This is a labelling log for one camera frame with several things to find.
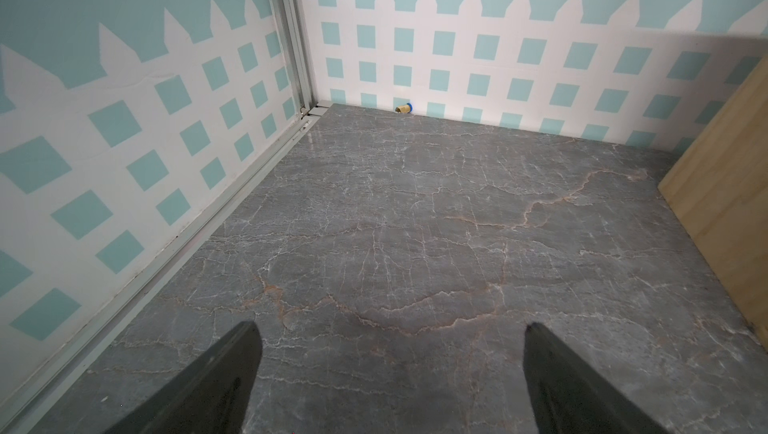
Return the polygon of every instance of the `teal square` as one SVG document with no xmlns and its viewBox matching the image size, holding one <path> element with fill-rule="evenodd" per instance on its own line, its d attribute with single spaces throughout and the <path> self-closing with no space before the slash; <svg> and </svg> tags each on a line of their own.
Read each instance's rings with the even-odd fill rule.
<svg viewBox="0 0 768 434">
<path fill-rule="evenodd" d="M 667 79 L 694 80 L 709 59 L 710 55 L 706 52 L 684 50 L 667 74 Z"/>
<path fill-rule="evenodd" d="M 554 92 L 552 92 L 552 99 L 549 100 L 549 105 L 570 107 L 573 105 L 577 93 L 578 85 L 559 83 L 554 86 Z"/>
<path fill-rule="evenodd" d="M 712 119 L 715 117 L 715 114 L 720 112 L 720 109 L 723 108 L 723 105 L 725 105 L 725 102 L 721 100 L 710 100 L 705 106 L 704 109 L 701 111 L 698 117 L 696 117 L 696 123 L 704 124 L 706 125 Z"/>
<path fill-rule="evenodd" d="M 321 22 L 322 43 L 326 45 L 341 45 L 339 25 L 336 22 Z"/>
<path fill-rule="evenodd" d="M 512 79 L 509 83 L 509 92 L 507 98 L 509 100 L 522 100 L 523 102 L 528 100 L 531 95 L 531 89 L 533 88 L 533 81 L 528 79 Z"/>
<path fill-rule="evenodd" d="M 469 84 L 467 85 L 467 93 L 469 95 L 481 95 L 488 94 L 488 85 L 491 83 L 491 76 L 481 74 L 469 74 Z"/>
<path fill-rule="evenodd" d="M 413 52 L 413 29 L 395 27 L 395 50 Z"/>
<path fill-rule="evenodd" d="M 139 241 L 129 231 L 125 231 L 115 240 L 107 244 L 96 254 L 96 258 L 104 263 L 112 272 L 119 273 L 125 266 L 130 264 L 130 261 L 136 259 L 136 257 L 144 250 L 141 247 Z"/>
<path fill-rule="evenodd" d="M 264 117 L 261 121 L 261 130 L 264 131 L 264 137 L 267 139 L 277 132 L 277 125 L 275 124 L 275 118 L 272 117 L 272 114 Z"/>
<path fill-rule="evenodd" d="M 221 179 L 224 179 L 226 176 L 224 173 L 224 166 L 221 165 L 221 161 L 218 157 L 211 160 L 206 167 L 200 169 L 200 173 L 203 175 L 203 180 L 205 180 L 208 189 L 216 187 L 216 184 L 221 182 Z"/>
<path fill-rule="evenodd" d="M 219 107 L 221 117 L 224 119 L 227 129 L 231 129 L 238 122 L 243 120 L 243 114 L 240 113 L 240 106 L 237 105 L 237 99 L 232 99 Z"/>
<path fill-rule="evenodd" d="M 508 129 L 519 129 L 520 121 L 522 120 L 523 116 L 519 113 L 502 112 L 502 121 L 498 123 L 498 126 Z"/>
<path fill-rule="evenodd" d="M 605 89 L 594 109 L 600 112 L 618 113 L 628 94 L 629 91 L 627 90 Z"/>
<path fill-rule="evenodd" d="M 442 119 L 446 116 L 446 104 L 427 102 L 427 116 Z"/>
<path fill-rule="evenodd" d="M 239 47 L 237 49 L 237 54 L 240 55 L 243 71 L 247 72 L 259 66 L 259 61 L 256 59 L 256 52 L 254 51 L 254 45 L 250 42 Z"/>
<path fill-rule="evenodd" d="M 250 95 L 254 98 L 257 109 L 269 100 L 266 96 L 266 86 L 264 86 L 263 80 L 250 88 Z"/>
<path fill-rule="evenodd" d="M 165 164 L 160 160 L 157 151 L 149 151 L 139 157 L 138 160 L 134 160 L 128 165 L 128 171 L 136 180 L 136 183 L 139 184 L 141 190 L 144 191 L 168 175 L 168 169 L 165 168 Z"/>
<path fill-rule="evenodd" d="M 542 120 L 542 126 L 539 128 L 541 133 L 551 133 L 553 135 L 560 135 L 560 131 L 563 128 L 565 121 L 559 119 L 544 119 Z"/>
<path fill-rule="evenodd" d="M 328 70 L 329 77 L 335 77 L 337 79 L 344 78 L 344 68 L 341 59 L 326 57 L 326 69 Z"/>
<path fill-rule="evenodd" d="M 677 143 L 677 146 L 675 146 L 672 152 L 683 155 L 683 153 L 688 150 L 688 147 L 690 147 L 690 144 L 694 143 L 694 141 L 695 139 L 693 137 L 683 137 Z"/>
<path fill-rule="evenodd" d="M 288 73 L 285 67 L 281 67 L 275 72 L 275 81 L 277 82 L 277 90 L 288 87 Z"/>
<path fill-rule="evenodd" d="M 462 114 L 462 121 L 480 123 L 481 118 L 482 118 L 482 109 L 464 107 L 464 113 Z"/>
<path fill-rule="evenodd" d="M 250 135 L 245 134 L 240 139 L 235 141 L 235 150 L 240 160 L 245 160 L 250 154 L 254 152 L 254 143 L 250 141 Z"/>
<path fill-rule="evenodd" d="M 36 340 L 45 340 L 69 319 L 80 303 L 59 289 L 51 289 L 11 322 L 11 327 Z"/>
<path fill-rule="evenodd" d="M 739 63 L 736 64 L 734 69 L 728 74 L 725 79 L 725 83 L 732 85 L 741 85 L 746 78 L 752 74 L 752 70 L 760 63 L 760 57 L 742 57 Z"/>
<path fill-rule="evenodd" d="M 346 93 L 341 89 L 331 89 L 331 102 L 346 103 Z"/>
<path fill-rule="evenodd" d="M 456 40 L 456 32 L 435 32 L 435 39 L 432 42 L 432 53 L 434 55 L 453 55 L 453 43 Z"/>
<path fill-rule="evenodd" d="M 602 141 L 607 133 L 608 128 L 606 126 L 598 126 L 588 123 L 584 128 L 584 132 L 581 134 L 581 138 L 589 139 L 590 141 Z"/>
<path fill-rule="evenodd" d="M 291 117 L 293 117 L 293 114 L 296 113 L 296 106 L 293 104 L 293 97 L 290 97 L 288 100 L 283 102 L 283 115 L 286 117 L 286 121 L 288 121 Z"/>
<path fill-rule="evenodd" d="M 51 214 L 51 217 L 72 234 L 72 237 L 80 240 L 112 217 L 112 211 L 101 202 L 93 190 L 88 190 Z"/>
<path fill-rule="evenodd" d="M 626 143 L 633 147 L 650 147 L 655 137 L 653 132 L 632 131 Z"/>
<path fill-rule="evenodd" d="M 264 36 L 266 39 L 266 49 L 270 53 L 270 59 L 280 53 L 280 40 L 277 38 L 277 32 L 267 34 Z"/>
<path fill-rule="evenodd" d="M 0 250 L 0 297 L 3 297 L 30 275 L 32 275 L 31 270 Z"/>
<path fill-rule="evenodd" d="M 645 65 L 651 49 L 647 47 L 625 47 L 614 68 L 616 74 L 638 75 Z"/>
<path fill-rule="evenodd" d="M 110 147 L 118 145 L 141 132 L 139 122 L 136 122 L 134 114 L 130 113 L 128 105 L 124 101 L 115 102 L 100 111 L 88 114 L 88 118 L 101 133 Z"/>
<path fill-rule="evenodd" d="M 448 80 L 451 77 L 449 70 L 436 70 L 432 69 L 429 73 L 429 89 L 430 90 L 442 90 L 448 91 Z"/>
<path fill-rule="evenodd" d="M 0 153 L 0 173 L 24 193 L 33 192 L 72 170 L 44 137 Z"/>
<path fill-rule="evenodd" d="M 363 82 L 376 82 L 375 62 L 360 62 L 360 80 Z"/>
<path fill-rule="evenodd" d="M 652 119 L 669 119 L 670 115 L 677 107 L 677 103 L 680 102 L 680 98 L 674 95 L 662 95 L 656 94 L 654 99 L 648 104 L 648 107 L 643 113 L 643 117 L 650 117 Z"/>
<path fill-rule="evenodd" d="M 176 189 L 158 204 L 157 209 L 160 215 L 163 216 L 163 219 L 165 219 L 165 222 L 170 226 L 190 209 L 190 203 L 187 202 L 187 198 L 181 193 L 181 189 Z"/>
<path fill-rule="evenodd" d="M 524 38 L 523 43 L 520 46 L 520 53 L 518 54 L 519 64 L 534 64 L 538 65 L 542 63 L 542 56 L 544 55 L 544 48 L 547 46 L 545 39 L 529 39 Z"/>
<path fill-rule="evenodd" d="M 181 76 L 164 80 L 155 84 L 154 89 L 158 92 L 160 100 L 165 105 L 165 110 L 169 114 L 176 113 L 192 103 L 190 94 L 187 93 L 187 87 L 181 80 Z"/>
<path fill-rule="evenodd" d="M 478 34 L 475 41 L 475 59 L 496 60 L 498 35 Z"/>
<path fill-rule="evenodd" d="M 411 67 L 395 65 L 395 85 L 411 86 Z"/>
<path fill-rule="evenodd" d="M 224 68 L 224 62 L 221 57 L 216 57 L 213 60 L 208 60 L 203 64 L 203 70 L 205 76 L 208 79 L 208 85 L 211 90 L 216 90 L 230 81 L 230 78 L 226 76 L 226 69 Z"/>
<path fill-rule="evenodd" d="M 410 101 L 411 101 L 410 99 L 403 99 L 401 97 L 394 97 L 392 99 L 392 109 L 396 109 L 396 108 L 398 108 L 401 105 L 406 105 Z"/>
<path fill-rule="evenodd" d="M 568 52 L 568 57 L 565 58 L 563 66 L 569 69 L 587 70 L 592 62 L 592 56 L 594 56 L 594 52 L 597 49 L 597 44 L 574 42 L 571 44 L 571 50 Z"/>
<path fill-rule="evenodd" d="M 364 107 L 371 107 L 373 109 L 376 109 L 378 105 L 376 104 L 376 94 L 373 93 L 361 93 L 360 94 L 360 105 Z"/>
<path fill-rule="evenodd" d="M 181 131 L 181 140 L 184 141 L 191 156 L 202 151 L 210 143 L 202 121 L 197 121 Z"/>
<path fill-rule="evenodd" d="M 376 28 L 373 25 L 357 26 L 357 46 L 366 49 L 376 48 Z"/>
</svg>

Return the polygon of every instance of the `picket fence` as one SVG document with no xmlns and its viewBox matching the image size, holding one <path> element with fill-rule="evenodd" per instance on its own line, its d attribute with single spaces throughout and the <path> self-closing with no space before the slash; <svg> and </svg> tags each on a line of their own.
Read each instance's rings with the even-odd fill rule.
<svg viewBox="0 0 768 434">
<path fill-rule="evenodd" d="M 582 24 L 581 0 L 568 0 L 552 21 L 531 19 L 529 0 L 514 0 L 504 17 L 482 16 L 481 0 L 464 0 L 458 14 L 438 13 L 436 0 L 418 0 L 413 12 L 396 10 L 394 0 L 376 0 L 373 9 L 357 8 L 355 0 L 336 0 L 336 6 L 302 0 L 302 6 L 316 83 L 320 96 L 327 100 L 387 110 L 410 100 L 416 113 L 454 120 L 471 120 L 473 113 L 476 120 L 480 110 L 480 123 L 529 131 L 552 132 L 554 128 L 555 132 L 571 137 L 612 143 L 629 140 L 671 151 L 684 149 L 703 130 L 705 122 L 700 115 L 706 108 L 712 108 L 707 107 L 711 101 L 725 101 L 735 92 L 738 85 L 725 82 L 731 72 L 743 70 L 741 62 L 749 65 L 754 61 L 750 57 L 763 56 L 768 50 L 768 41 L 759 37 L 768 24 L 768 0 L 723 35 L 695 31 L 704 1 L 692 0 L 664 29 L 636 26 L 640 0 L 626 0 L 606 25 Z M 331 40 L 337 44 L 326 43 L 322 23 L 332 29 L 334 24 L 338 25 L 339 38 Z M 374 48 L 358 46 L 358 26 L 375 28 Z M 413 29 L 412 52 L 395 50 L 396 27 Z M 436 31 L 455 33 L 452 55 L 433 54 Z M 498 37 L 493 60 L 475 58 L 478 35 Z M 518 62 L 526 38 L 546 40 L 539 64 Z M 370 40 L 362 43 L 370 45 Z M 573 43 L 597 45 L 587 69 L 564 66 Z M 627 46 L 651 49 L 639 74 L 614 72 Z M 668 78 L 684 52 L 710 56 L 693 80 Z M 329 75 L 327 59 L 336 63 L 331 72 L 336 76 Z M 341 61 L 343 78 L 338 77 L 336 59 Z M 686 73 L 693 68 L 691 61 L 681 60 L 680 66 Z M 360 80 L 360 62 L 376 64 L 376 82 Z M 411 67 L 410 86 L 395 85 L 395 66 Z M 432 70 L 450 72 L 446 91 L 429 88 Z M 490 76 L 485 96 L 468 93 L 472 74 Z M 372 78 L 370 73 L 364 77 Z M 508 99 L 512 79 L 533 81 L 527 100 Z M 551 103 L 558 84 L 578 86 L 570 106 Z M 628 92 L 619 112 L 595 110 L 604 89 Z M 644 115 L 657 94 L 680 98 L 667 118 L 658 118 L 663 113 L 651 113 L 657 117 Z M 664 105 L 657 103 L 651 110 L 657 111 Z M 429 112 L 435 106 L 444 109 L 442 116 L 439 111 Z M 595 137 L 595 132 L 604 135 Z"/>
<path fill-rule="evenodd" d="M 8 367 L 0 380 L 0 400 L 7 399 L 296 120 L 295 109 L 289 110 L 298 103 L 291 103 L 288 80 L 277 74 L 285 61 L 279 54 L 274 17 L 262 18 L 254 2 L 246 0 L 245 18 L 245 25 L 233 29 L 211 1 L 213 36 L 194 44 L 166 11 L 164 41 L 168 54 L 145 62 L 107 27 L 99 25 L 101 66 L 107 75 L 71 89 L 23 55 L 0 45 L 5 94 L 15 105 L 0 114 L 0 167 L 5 174 L 0 175 L 0 254 L 4 268 L 10 258 L 24 266 L 24 272 L 31 271 L 0 297 L 0 340 L 4 345 L 0 362 Z M 253 45 L 258 66 L 244 71 L 238 49 L 247 44 Z M 226 75 L 219 69 L 214 77 L 217 83 L 226 83 L 214 89 L 203 64 L 219 57 Z M 185 105 L 186 101 L 172 100 L 185 106 L 169 113 L 155 86 L 177 76 L 190 102 Z M 268 101 L 256 107 L 251 87 L 261 82 Z M 220 108 L 232 100 L 236 100 L 242 120 L 237 121 L 230 111 L 228 127 Z M 140 131 L 111 147 L 89 114 L 120 101 L 128 106 Z M 199 149 L 193 153 L 180 134 L 198 122 L 202 128 L 190 131 L 188 138 L 194 149 Z M 128 130 L 135 131 L 131 125 L 129 122 Z M 115 133 L 123 127 L 126 125 L 115 123 L 108 129 Z M 40 138 L 50 150 L 14 151 L 35 139 L 34 145 L 39 147 L 43 142 Z M 158 154 L 168 172 L 147 173 L 161 178 L 144 190 L 127 166 L 151 151 Z M 69 170 L 62 168 L 56 156 Z M 19 173 L 23 164 L 31 173 Z M 203 169 L 212 164 L 204 173 Z M 35 169 L 49 171 L 41 174 Z M 47 176 L 50 181 L 25 193 L 17 185 L 25 175 L 36 179 Z M 89 190 L 111 215 L 76 239 L 52 213 Z M 172 197 L 177 191 L 181 197 Z M 161 209 L 160 203 L 167 199 L 169 203 Z M 88 211 L 88 206 L 80 208 Z M 82 214 L 91 219 L 95 215 Z M 106 265 L 97 254 L 126 232 L 140 247 L 132 242 L 118 245 L 124 251 L 123 258 Z M 31 305 L 41 299 L 47 302 L 45 296 L 53 289 L 79 306 L 69 303 L 76 309 L 59 319 L 61 324 L 50 335 L 39 340 L 10 325 Z"/>
</svg>

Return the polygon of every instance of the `gray marble floor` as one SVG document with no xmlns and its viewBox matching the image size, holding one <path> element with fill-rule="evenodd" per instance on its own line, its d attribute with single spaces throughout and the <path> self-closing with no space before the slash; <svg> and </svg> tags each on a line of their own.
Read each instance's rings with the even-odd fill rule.
<svg viewBox="0 0 768 434">
<path fill-rule="evenodd" d="M 534 320 L 675 432 L 764 432 L 768 355 L 658 193 L 673 162 L 334 106 L 34 432 L 100 432 L 242 319 L 245 432 L 535 432 Z"/>
</svg>

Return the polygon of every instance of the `plywood panel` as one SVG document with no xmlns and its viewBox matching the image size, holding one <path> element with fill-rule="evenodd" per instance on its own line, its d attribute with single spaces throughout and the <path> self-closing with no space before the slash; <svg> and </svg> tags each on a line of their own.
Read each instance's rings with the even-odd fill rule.
<svg viewBox="0 0 768 434">
<path fill-rule="evenodd" d="M 768 349 L 768 58 L 659 190 Z"/>
</svg>

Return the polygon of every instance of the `painted wall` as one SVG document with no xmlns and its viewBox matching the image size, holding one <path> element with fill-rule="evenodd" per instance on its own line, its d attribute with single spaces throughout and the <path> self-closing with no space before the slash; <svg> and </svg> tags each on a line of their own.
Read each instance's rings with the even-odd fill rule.
<svg viewBox="0 0 768 434">
<path fill-rule="evenodd" d="M 768 0 L 302 0 L 320 97 L 684 151 L 768 51 Z"/>
<path fill-rule="evenodd" d="M 293 121 L 269 0 L 0 0 L 0 400 Z"/>
</svg>

